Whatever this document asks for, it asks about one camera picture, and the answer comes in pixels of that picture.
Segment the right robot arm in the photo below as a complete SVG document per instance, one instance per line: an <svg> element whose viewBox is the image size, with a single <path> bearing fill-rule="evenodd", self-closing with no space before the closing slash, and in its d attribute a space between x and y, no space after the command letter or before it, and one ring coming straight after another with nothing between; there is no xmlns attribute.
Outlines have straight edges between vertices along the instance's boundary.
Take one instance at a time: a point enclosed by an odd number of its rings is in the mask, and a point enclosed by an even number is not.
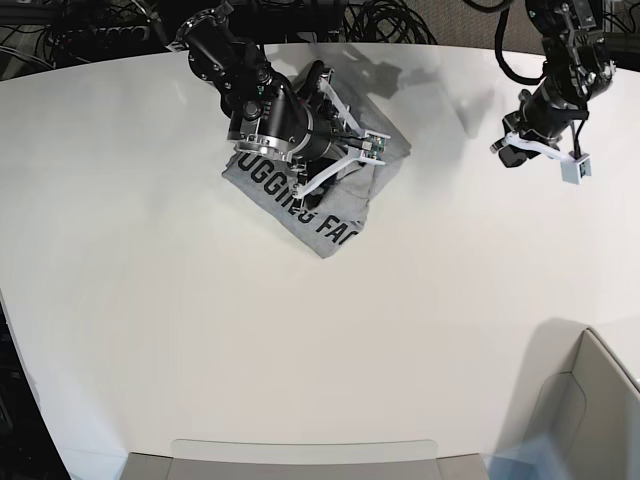
<svg viewBox="0 0 640 480"><path fill-rule="evenodd" d="M333 69L316 60L293 86L252 40L231 32L232 11L223 1L191 15L173 44L188 51L193 73L218 90L235 150L283 166L293 179L293 207L303 210L307 196L341 170L374 161L374 142L333 88Z"/></svg>

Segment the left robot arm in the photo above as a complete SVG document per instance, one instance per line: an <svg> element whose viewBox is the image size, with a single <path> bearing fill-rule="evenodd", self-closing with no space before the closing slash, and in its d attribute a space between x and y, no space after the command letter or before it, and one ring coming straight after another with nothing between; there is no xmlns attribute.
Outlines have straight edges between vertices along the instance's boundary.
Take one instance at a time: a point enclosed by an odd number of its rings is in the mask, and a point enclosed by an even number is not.
<svg viewBox="0 0 640 480"><path fill-rule="evenodd" d="M510 10L500 13L494 53L508 78L525 87L519 106L502 120L504 137L491 146L503 165L516 168L538 155L559 150L569 129L570 160L584 156L580 135L590 112L588 103L612 84L615 66L590 1L527 1L530 21L542 35L545 62L537 78L523 77L504 58L503 42Z"/></svg>

